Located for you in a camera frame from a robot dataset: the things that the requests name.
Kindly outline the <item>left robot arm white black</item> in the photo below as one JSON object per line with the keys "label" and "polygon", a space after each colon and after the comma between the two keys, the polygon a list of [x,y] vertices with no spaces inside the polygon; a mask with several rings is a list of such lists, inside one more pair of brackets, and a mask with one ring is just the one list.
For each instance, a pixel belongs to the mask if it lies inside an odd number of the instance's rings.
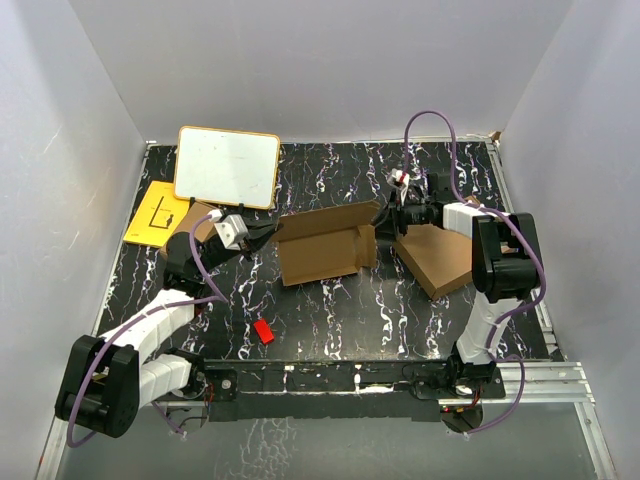
{"label": "left robot arm white black", "polygon": [[68,446],[82,444],[73,437],[76,426],[118,438],[138,411],[158,398],[177,391],[194,399],[204,392],[207,376],[196,356],[150,356],[203,307],[223,301],[211,270],[239,256],[251,258],[281,224],[219,210],[197,223],[209,225],[211,236],[200,241],[190,230],[169,238],[163,286],[147,306],[121,326],[100,336],[83,335],[72,345],[54,405],[56,418],[67,424]]}

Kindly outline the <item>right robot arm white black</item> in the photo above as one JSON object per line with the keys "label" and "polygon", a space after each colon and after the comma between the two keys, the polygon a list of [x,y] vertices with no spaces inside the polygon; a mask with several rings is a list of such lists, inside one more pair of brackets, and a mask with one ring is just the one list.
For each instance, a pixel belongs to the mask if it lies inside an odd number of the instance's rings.
{"label": "right robot arm white black", "polygon": [[493,380],[497,344],[507,320],[526,311],[525,302],[546,280],[533,216],[505,213],[463,198],[447,175],[430,176],[424,190],[394,168],[392,191],[371,220],[378,239],[402,243],[409,232],[431,226],[471,241],[471,277],[476,290],[466,326],[447,358],[447,388],[455,395],[480,397]]}

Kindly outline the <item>small red block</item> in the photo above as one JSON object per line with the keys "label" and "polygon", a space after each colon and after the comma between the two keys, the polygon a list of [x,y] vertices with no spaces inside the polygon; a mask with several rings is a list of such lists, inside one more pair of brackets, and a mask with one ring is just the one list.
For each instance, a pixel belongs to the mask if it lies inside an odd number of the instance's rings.
{"label": "small red block", "polygon": [[275,335],[265,319],[254,322],[253,327],[263,345],[269,345],[275,341]]}

